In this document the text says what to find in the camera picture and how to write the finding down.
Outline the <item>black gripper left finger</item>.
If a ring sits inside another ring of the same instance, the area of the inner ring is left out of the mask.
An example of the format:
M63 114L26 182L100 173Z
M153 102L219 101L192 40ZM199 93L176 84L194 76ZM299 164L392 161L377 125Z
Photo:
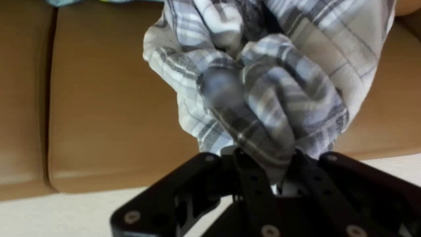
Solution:
M235 150L222 156L199 152L122 204L110 215L111 237L182 237L224 196L234 202L207 237L228 230L244 237L281 235L264 171Z

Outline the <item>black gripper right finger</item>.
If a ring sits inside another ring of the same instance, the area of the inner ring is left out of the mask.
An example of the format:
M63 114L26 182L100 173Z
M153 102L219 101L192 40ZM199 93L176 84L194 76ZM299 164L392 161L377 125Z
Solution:
M280 207L286 237L421 237L421 188L340 152L296 152Z

